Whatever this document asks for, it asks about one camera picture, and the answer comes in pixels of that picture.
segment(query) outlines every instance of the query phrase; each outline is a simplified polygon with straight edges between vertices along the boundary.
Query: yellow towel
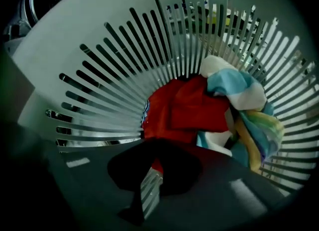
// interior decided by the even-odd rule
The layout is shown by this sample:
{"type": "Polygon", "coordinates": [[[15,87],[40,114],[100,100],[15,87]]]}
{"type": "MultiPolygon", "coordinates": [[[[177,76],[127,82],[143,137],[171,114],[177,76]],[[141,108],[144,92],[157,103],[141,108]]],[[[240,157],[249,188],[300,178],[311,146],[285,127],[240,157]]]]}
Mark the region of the yellow towel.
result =
{"type": "Polygon", "coordinates": [[[247,149],[249,156],[249,167],[252,171],[255,172],[261,166],[260,152],[254,140],[251,138],[249,132],[247,131],[247,128],[240,116],[238,116],[237,120],[235,121],[235,129],[239,134],[240,141],[245,145],[247,149]]]}

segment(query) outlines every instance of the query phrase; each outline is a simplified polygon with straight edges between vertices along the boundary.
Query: clothes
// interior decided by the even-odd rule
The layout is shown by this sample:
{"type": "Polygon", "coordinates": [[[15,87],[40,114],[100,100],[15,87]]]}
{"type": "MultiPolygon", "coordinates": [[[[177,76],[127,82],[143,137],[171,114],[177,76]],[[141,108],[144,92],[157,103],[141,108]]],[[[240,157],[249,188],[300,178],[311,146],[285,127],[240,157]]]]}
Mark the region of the clothes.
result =
{"type": "Polygon", "coordinates": [[[189,147],[196,148],[178,141],[144,140],[114,156],[108,162],[108,174],[120,189],[141,195],[141,182],[155,164],[163,173],[161,196],[182,194],[197,181],[202,172],[202,159],[207,157],[205,152],[194,154],[189,147]]]}
{"type": "Polygon", "coordinates": [[[200,73],[207,77],[207,92],[227,96],[239,111],[235,120],[239,140],[231,149],[232,156],[251,170],[259,169],[266,158],[279,150],[284,135],[284,127],[273,117],[274,109],[267,103],[262,85],[217,56],[205,58],[200,73]]]}
{"type": "Polygon", "coordinates": [[[232,152],[229,149],[225,149],[224,146],[232,135],[231,132],[226,131],[223,133],[211,133],[199,131],[197,134],[197,146],[214,150],[219,153],[232,157],[232,152]]]}
{"type": "Polygon", "coordinates": [[[263,86],[253,76],[238,71],[221,57],[206,57],[200,74],[208,78],[208,92],[226,95],[237,110],[262,109],[267,102],[263,86]]]}
{"type": "Polygon", "coordinates": [[[228,130],[226,97],[205,94],[206,79],[198,75],[189,81],[171,80],[149,98],[149,109],[142,123],[145,138],[196,142],[197,130],[228,130]]]}

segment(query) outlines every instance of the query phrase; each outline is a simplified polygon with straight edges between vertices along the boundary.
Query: striped towel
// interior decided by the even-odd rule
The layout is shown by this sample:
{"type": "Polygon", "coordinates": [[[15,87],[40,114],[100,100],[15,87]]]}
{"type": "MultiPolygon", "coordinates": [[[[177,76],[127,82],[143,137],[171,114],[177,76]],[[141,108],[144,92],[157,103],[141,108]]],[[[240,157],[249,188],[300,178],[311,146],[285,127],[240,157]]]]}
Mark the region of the striped towel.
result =
{"type": "Polygon", "coordinates": [[[239,111],[235,120],[238,140],[231,148],[232,157],[251,170],[277,152],[284,136],[284,127],[274,117],[263,86],[250,74],[239,71],[218,56],[202,61],[200,73],[207,77],[207,91],[225,95],[239,111]]]}

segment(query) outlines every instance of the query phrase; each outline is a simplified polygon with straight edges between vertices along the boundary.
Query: laundry basket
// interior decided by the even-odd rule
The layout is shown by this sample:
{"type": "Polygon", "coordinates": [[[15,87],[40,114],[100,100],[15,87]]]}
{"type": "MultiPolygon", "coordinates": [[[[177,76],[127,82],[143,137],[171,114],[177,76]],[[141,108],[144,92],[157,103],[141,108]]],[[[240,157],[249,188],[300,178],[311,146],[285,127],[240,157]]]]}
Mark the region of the laundry basket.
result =
{"type": "Polygon", "coordinates": [[[63,0],[14,62],[34,85],[19,124],[61,152],[139,140],[151,94],[209,54],[259,80],[285,126],[260,174],[284,195],[318,159],[316,49],[290,0],[63,0]]]}

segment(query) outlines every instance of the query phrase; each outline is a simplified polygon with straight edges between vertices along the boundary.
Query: towel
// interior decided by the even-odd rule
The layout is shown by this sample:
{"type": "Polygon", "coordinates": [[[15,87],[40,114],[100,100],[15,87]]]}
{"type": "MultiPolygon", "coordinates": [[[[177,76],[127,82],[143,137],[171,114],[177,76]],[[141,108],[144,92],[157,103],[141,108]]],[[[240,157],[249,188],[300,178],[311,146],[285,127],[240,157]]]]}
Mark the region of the towel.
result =
{"type": "Polygon", "coordinates": [[[213,55],[202,61],[200,74],[207,78],[207,92],[226,96],[239,111],[235,120],[239,140],[230,150],[232,157],[253,171],[259,169],[279,150],[284,136],[284,127],[273,116],[263,86],[249,73],[213,55]]]}
{"type": "Polygon", "coordinates": [[[222,133],[211,133],[202,132],[197,133],[197,146],[217,151],[219,153],[225,154],[232,157],[232,152],[229,149],[224,148],[227,140],[230,138],[232,133],[230,131],[222,133]]]}

